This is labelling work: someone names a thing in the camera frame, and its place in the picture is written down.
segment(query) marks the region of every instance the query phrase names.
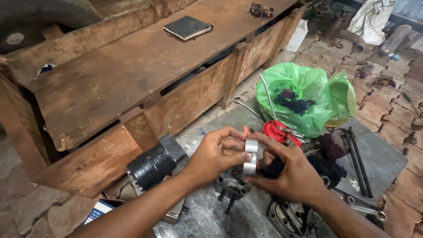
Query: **workbench leg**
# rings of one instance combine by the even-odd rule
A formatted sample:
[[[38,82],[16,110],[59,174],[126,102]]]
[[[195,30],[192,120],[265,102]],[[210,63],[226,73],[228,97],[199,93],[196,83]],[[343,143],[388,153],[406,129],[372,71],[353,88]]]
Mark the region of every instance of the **workbench leg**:
[[[142,151],[149,150],[159,142],[144,112],[128,120],[124,125]]]
[[[277,41],[274,44],[269,59],[262,66],[263,69],[270,68],[273,62],[275,61],[276,56],[279,54],[280,50],[288,44],[306,9],[307,4],[303,5],[300,8],[294,9],[289,16],[282,20],[284,21],[282,30],[280,31],[277,37]]]
[[[41,172],[50,160],[31,104],[18,88],[0,74],[0,123],[30,177]]]
[[[237,44],[226,66],[224,81],[227,87],[225,87],[225,91],[223,92],[223,109],[226,109],[233,100],[233,93],[235,92],[236,83],[238,82],[239,73],[241,72],[241,66],[244,61],[247,46],[248,44],[245,42]]]

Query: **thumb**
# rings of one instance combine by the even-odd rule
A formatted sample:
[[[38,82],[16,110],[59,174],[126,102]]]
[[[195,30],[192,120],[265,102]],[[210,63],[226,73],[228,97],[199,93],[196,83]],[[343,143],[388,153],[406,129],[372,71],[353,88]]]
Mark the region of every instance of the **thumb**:
[[[253,155],[249,152],[243,151],[233,153],[231,155],[225,155],[224,157],[226,165],[229,168],[250,161],[253,158]]]
[[[251,183],[257,188],[266,190],[270,193],[276,193],[276,188],[279,187],[278,181],[274,179],[268,179],[264,177],[246,177],[244,182]]]

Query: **tire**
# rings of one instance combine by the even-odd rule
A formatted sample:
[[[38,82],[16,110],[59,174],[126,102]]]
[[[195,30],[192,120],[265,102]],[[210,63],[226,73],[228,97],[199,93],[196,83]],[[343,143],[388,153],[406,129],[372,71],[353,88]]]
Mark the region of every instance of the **tire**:
[[[0,54],[44,41],[48,25],[67,32],[101,20],[87,0],[0,0]]]

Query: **hand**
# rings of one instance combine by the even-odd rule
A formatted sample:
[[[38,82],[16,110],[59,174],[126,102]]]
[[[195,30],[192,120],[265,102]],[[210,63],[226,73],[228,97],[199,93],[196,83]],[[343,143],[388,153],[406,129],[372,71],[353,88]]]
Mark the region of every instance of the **hand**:
[[[244,133],[229,126],[207,133],[183,171],[199,186],[215,180],[228,168],[251,160],[253,155],[244,151],[245,139]]]
[[[245,182],[252,183],[291,202],[307,205],[312,205],[316,198],[328,192],[300,147],[286,147],[262,133],[254,133],[248,138],[255,138],[266,147],[263,152],[266,165],[278,156],[285,167],[277,179],[247,177]]]

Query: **wooden crate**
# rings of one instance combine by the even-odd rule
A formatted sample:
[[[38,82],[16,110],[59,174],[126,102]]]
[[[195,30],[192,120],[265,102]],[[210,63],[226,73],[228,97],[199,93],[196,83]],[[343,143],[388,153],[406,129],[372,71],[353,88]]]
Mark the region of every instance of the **wooden crate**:
[[[233,92],[238,83],[259,67],[268,68],[272,65],[276,55],[288,43],[305,10],[306,5],[296,8],[257,37],[249,36],[241,40],[229,56],[181,84],[163,98],[152,94],[149,104],[144,102],[147,105],[144,109],[136,107],[122,115],[116,126],[56,163],[49,164],[45,159],[43,147],[40,148],[37,136],[32,132],[34,130],[35,134],[39,133],[39,125],[33,124],[31,129],[21,126],[20,130],[11,130],[6,125],[5,129],[9,134],[12,132],[26,135],[25,141],[14,140],[12,136],[11,139],[35,183],[94,198],[125,173],[129,161],[154,146],[160,137],[167,133],[175,135],[220,100],[222,107],[227,107],[233,99]],[[32,57],[35,52],[36,50],[29,50],[26,55]],[[18,59],[17,55],[19,53],[15,53],[14,59]],[[56,60],[64,62],[66,59],[60,56]],[[13,68],[13,76],[18,80],[33,76],[35,68],[26,67],[20,71],[18,66],[23,61],[21,58],[18,61],[20,64],[9,65]],[[0,94],[14,92],[20,95],[19,90],[13,85],[10,86],[7,79],[1,80],[3,84],[0,84]],[[11,97],[3,97],[2,100],[9,104],[16,101]],[[25,113],[28,111],[27,106],[25,108],[13,105],[12,111],[16,118],[35,120],[33,114]],[[9,113],[3,113],[0,118],[2,121],[13,119]],[[36,156],[30,158],[25,155],[22,152],[23,145],[28,146]]]

